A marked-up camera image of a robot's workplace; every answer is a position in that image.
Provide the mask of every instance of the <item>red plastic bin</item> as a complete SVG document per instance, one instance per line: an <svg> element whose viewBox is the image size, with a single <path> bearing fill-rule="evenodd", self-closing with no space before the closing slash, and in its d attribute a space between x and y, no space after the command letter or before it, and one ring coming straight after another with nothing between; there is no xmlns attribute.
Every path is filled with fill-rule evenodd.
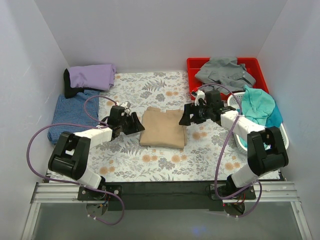
<svg viewBox="0 0 320 240"><path fill-rule="evenodd" d="M188 71L189 91L190 93L200 87L203 83L196 79L195 75L199 72L200 68L210 60L209 57L190 57L186 60L186 66ZM246 71L255 78L254 89L262 89L266 93L269 93L265 78L261 72L259 62L254 57L238 57L238 64L245 64ZM227 100L230 94L224 95L221 93L221 99Z"/></svg>

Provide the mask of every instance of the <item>floral mat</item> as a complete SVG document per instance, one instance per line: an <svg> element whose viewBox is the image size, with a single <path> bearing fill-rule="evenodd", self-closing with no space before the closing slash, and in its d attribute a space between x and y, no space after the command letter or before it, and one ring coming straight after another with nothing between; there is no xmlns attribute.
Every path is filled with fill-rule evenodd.
<svg viewBox="0 0 320 240"><path fill-rule="evenodd" d="M184 109L190 103L186 72L149 72L116 74L114 87L101 95L119 103L129 101L139 119L148 106L167 110ZM113 103L100 98L100 119L109 115ZM88 166L107 182L205 181L213 180L218 157L228 130L208 120L187 127L184 150L140 146L140 133L121 134L90 150ZM230 138L219 169L219 180L235 173L247 162ZM55 172L55 179L68 179ZM262 179L279 179L277 171Z"/></svg>

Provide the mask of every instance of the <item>blue cloth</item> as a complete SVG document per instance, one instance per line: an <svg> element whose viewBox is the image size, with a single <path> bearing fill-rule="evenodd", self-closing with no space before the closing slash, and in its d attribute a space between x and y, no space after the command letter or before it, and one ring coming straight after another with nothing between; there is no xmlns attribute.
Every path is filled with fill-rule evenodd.
<svg viewBox="0 0 320 240"><path fill-rule="evenodd" d="M244 86L244 89L245 93L241 101L242 114L256 124L279 128L283 118L273 97L262 89L248 86ZM241 137L240 142L245 148L248 147L247 142Z"/></svg>
<svg viewBox="0 0 320 240"><path fill-rule="evenodd" d="M283 122L283 118L281 116L281 113L279 111L279 108L278 108L278 105L277 103L275 104L275 107L273 109L273 112L271 113L271 115L266 119L266 124L265 126L267 128L270 128L270 127L277 127L277 128L280 128L280 125L282 124Z"/></svg>
<svg viewBox="0 0 320 240"><path fill-rule="evenodd" d="M52 124L71 123L95 127L98 123L88 117L84 111L84 105L88 98L99 95L99 93L96 90L84 90L84 92L79 92L76 96L68 99L63 94L59 95ZM91 99L86 105L86 110L93 118L98 119L99 98ZM64 125L52 126L49 128L47 137L51 143L56 144L62 132L76 133L85 130L88 130L88 128Z"/></svg>

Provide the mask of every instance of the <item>white wall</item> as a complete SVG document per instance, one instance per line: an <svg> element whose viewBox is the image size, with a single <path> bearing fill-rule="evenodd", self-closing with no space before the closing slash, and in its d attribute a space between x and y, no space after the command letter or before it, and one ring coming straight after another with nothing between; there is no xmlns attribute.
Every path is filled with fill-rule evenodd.
<svg viewBox="0 0 320 240"><path fill-rule="evenodd" d="M67 62L33 0L0 0L0 239L20 239L36 181L26 149L51 123ZM36 139L32 163L45 173L52 148Z"/></svg>
<svg viewBox="0 0 320 240"><path fill-rule="evenodd" d="M287 0L35 0L70 66L184 70L189 57L256 57Z"/></svg>
<svg viewBox="0 0 320 240"><path fill-rule="evenodd" d="M284 176L295 182L313 239L320 239L320 3L288 0L258 60L289 136Z"/></svg>

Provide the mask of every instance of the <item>metal bracket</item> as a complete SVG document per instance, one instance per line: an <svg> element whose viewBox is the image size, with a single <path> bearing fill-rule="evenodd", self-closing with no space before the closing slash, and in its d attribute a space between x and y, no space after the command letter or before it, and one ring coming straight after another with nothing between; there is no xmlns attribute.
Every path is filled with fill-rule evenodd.
<svg viewBox="0 0 320 240"><path fill-rule="evenodd" d="M105 191L114 193L115 195L118 195L121 198L121 193L122 193L122 187L121 185L104 185ZM79 192L77 199L79 201L103 201L104 199L104 194L98 194L97 192L90 191L86 189L84 186L79 187ZM118 199L114 196L110 196L109 201L118 201Z"/></svg>
<svg viewBox="0 0 320 240"><path fill-rule="evenodd" d="M299 202L295 184L292 181L262 181L262 196L260 202ZM256 195L260 187L253 185ZM71 183L37 183L31 203L103 203L96 200L77 200L79 186ZM255 199L246 199L246 202L255 202ZM224 203L233 203L234 200L223 200Z"/></svg>
<svg viewBox="0 0 320 240"><path fill-rule="evenodd" d="M34 229L36 227L37 218L40 211L40 205L41 203L31 204L21 240L33 239Z"/></svg>
<svg viewBox="0 0 320 240"><path fill-rule="evenodd" d="M296 223L298 224L303 240L312 240L311 232L309 230L304 212L301 207L301 202L291 202L292 210L295 216Z"/></svg>
<svg viewBox="0 0 320 240"><path fill-rule="evenodd" d="M219 184L219 183L217 184L217 187L218 187L218 188L221 187L221 186L224 186L224 184ZM214 185L214 184L210 185L210 192L212 193L212 194L211 194L212 200L220 200L220 198L218 198L218 197L216 196L216 194L215 194L215 185ZM243 194L245 194L245 199L246 199L246 200L254 200L254 199L256 199L256 194L255 194L254 186L248 187L248 189L244 190L244 191L243 191L241 194L239 194L239 195L243 195Z"/></svg>

